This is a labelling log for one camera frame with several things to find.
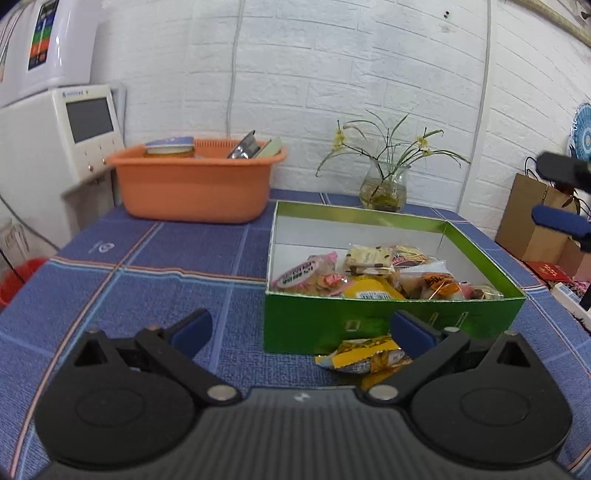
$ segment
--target green cardboard box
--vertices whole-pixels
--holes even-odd
[[[445,260],[459,280],[491,284],[501,300],[360,300],[271,291],[271,281],[309,255],[336,251],[339,264],[350,244],[413,245]],[[388,320],[407,310],[435,328],[457,326],[473,338],[507,330],[525,294],[452,223],[351,207],[277,202],[265,292],[264,349],[270,353],[324,355],[342,340],[388,333]]]

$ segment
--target metal screw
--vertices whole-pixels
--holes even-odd
[[[369,389],[369,396],[376,400],[388,401],[398,396],[398,389],[392,385],[376,385]]]
[[[214,385],[207,389],[207,394],[214,400],[228,401],[236,397],[238,392],[236,388],[231,385]]]

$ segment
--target brand name on monitor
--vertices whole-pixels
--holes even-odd
[[[88,95],[88,90],[76,90],[75,92],[62,92],[61,96],[64,98],[78,97],[80,95]]]

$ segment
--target gray screen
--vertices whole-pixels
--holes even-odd
[[[66,104],[74,143],[113,131],[107,99],[93,98]]]

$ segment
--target blue gripper pad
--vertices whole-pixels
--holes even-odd
[[[576,213],[558,210],[547,205],[536,205],[531,209],[531,219],[536,225],[583,238],[591,233],[591,226],[585,217]]]
[[[412,359],[437,345],[437,330],[409,312],[396,312],[390,318],[390,334],[398,346]]]
[[[193,359],[207,345],[212,332],[212,316],[207,310],[201,309],[166,329],[165,335],[169,345]]]

